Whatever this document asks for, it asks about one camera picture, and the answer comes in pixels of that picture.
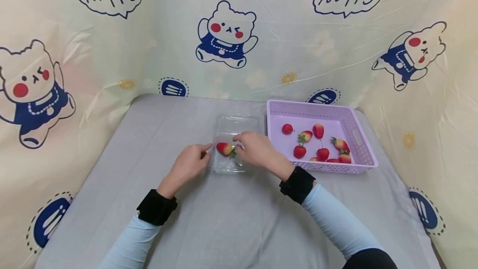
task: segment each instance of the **strawberry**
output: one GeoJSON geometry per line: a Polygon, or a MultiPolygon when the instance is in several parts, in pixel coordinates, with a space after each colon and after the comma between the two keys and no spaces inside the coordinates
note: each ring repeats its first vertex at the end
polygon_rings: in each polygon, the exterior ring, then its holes
{"type": "Polygon", "coordinates": [[[301,159],[303,156],[305,156],[305,153],[307,150],[303,146],[295,146],[294,147],[294,157],[297,159],[301,159]]]}
{"type": "Polygon", "coordinates": [[[298,138],[298,143],[304,144],[306,142],[309,142],[312,138],[312,131],[305,130],[299,133],[299,138],[298,138]]]}
{"type": "Polygon", "coordinates": [[[321,139],[324,137],[324,126],[322,124],[315,124],[314,127],[312,127],[312,131],[314,131],[314,136],[316,139],[321,139]]]}
{"type": "Polygon", "coordinates": [[[340,161],[340,163],[350,164],[350,163],[352,163],[352,158],[350,158],[350,155],[348,155],[348,154],[341,154],[339,156],[339,161],[340,161]]]}
{"type": "Polygon", "coordinates": [[[349,145],[345,142],[345,140],[332,137],[332,143],[340,153],[350,154],[349,145]]]}
{"type": "Polygon", "coordinates": [[[234,157],[237,154],[236,149],[227,142],[218,142],[216,144],[216,149],[219,153],[221,153],[224,156],[234,157]]]}
{"type": "Polygon", "coordinates": [[[285,124],[285,125],[282,126],[282,133],[283,134],[289,135],[293,131],[294,131],[294,128],[292,128],[291,124],[285,124]]]}
{"type": "Polygon", "coordinates": [[[329,155],[329,151],[326,147],[322,147],[321,149],[317,150],[317,157],[318,161],[325,161],[327,160],[329,155]]]}

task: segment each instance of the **gray cloth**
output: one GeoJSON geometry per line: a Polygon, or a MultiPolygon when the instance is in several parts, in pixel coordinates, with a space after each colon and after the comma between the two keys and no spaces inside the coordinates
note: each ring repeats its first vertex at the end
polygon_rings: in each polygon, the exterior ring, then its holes
{"type": "MultiPolygon", "coordinates": [[[[35,268],[96,268],[186,144],[212,141],[217,114],[259,116],[265,103],[142,95],[132,104],[35,268]]],[[[399,269],[437,269],[431,242],[365,116],[379,166],[362,175],[313,173],[378,238],[399,269]]],[[[179,207],[147,268],[341,268],[345,260],[301,206],[264,171],[206,172],[179,207]]]]}

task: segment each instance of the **cartoon backdrop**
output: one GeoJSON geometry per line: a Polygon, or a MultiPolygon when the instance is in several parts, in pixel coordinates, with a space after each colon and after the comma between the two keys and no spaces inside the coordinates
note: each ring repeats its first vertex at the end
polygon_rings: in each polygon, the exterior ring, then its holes
{"type": "Polygon", "coordinates": [[[0,0],[1,268],[31,268],[141,93],[351,105],[450,268],[477,250],[476,0],[0,0]]]}

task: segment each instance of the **black wristband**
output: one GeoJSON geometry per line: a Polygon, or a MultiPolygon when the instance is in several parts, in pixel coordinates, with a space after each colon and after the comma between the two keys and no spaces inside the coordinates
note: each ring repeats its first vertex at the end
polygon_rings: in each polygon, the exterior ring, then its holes
{"type": "Polygon", "coordinates": [[[280,192],[302,205],[314,187],[315,178],[305,169],[296,166],[286,182],[280,182],[280,192]]]}
{"type": "Polygon", "coordinates": [[[161,196],[155,189],[151,189],[136,210],[139,211],[139,219],[159,226],[164,225],[177,206],[176,197],[169,200],[161,196]]]}

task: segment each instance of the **lavender basket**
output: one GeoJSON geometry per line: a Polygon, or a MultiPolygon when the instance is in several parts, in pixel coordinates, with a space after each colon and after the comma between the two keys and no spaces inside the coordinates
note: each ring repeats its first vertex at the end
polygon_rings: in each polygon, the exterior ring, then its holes
{"type": "Polygon", "coordinates": [[[307,171],[361,174],[378,166],[377,158],[354,110],[347,106],[268,100],[267,135],[276,150],[285,155],[293,165],[301,166],[307,171]],[[312,136],[304,145],[307,149],[306,155],[302,159],[295,158],[293,150],[298,145],[298,134],[304,130],[312,131],[317,122],[324,126],[322,141],[312,136]],[[292,134],[282,133],[284,124],[293,126],[292,134]],[[349,144],[352,164],[309,161],[321,147],[329,149],[329,158],[338,157],[339,152],[331,142],[331,137],[343,139],[349,144]]]}

